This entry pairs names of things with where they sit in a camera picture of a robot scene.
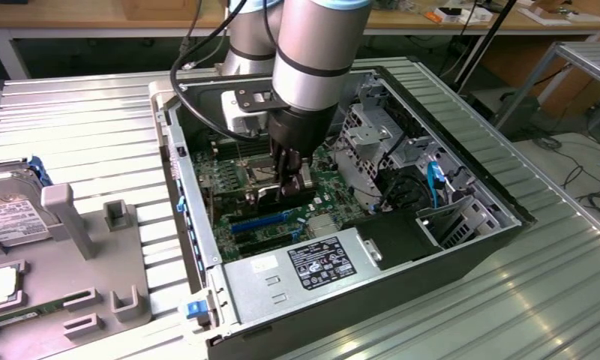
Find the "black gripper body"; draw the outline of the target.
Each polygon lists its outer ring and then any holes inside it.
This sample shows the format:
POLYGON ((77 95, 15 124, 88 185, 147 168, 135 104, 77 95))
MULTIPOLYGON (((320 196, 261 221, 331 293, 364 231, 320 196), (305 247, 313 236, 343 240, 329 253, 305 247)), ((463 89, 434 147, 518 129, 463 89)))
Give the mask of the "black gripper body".
POLYGON ((296 151, 303 158, 313 155, 327 138, 336 109, 333 105, 317 111, 293 107, 269 111, 267 127, 273 158, 280 158, 283 151, 296 151))

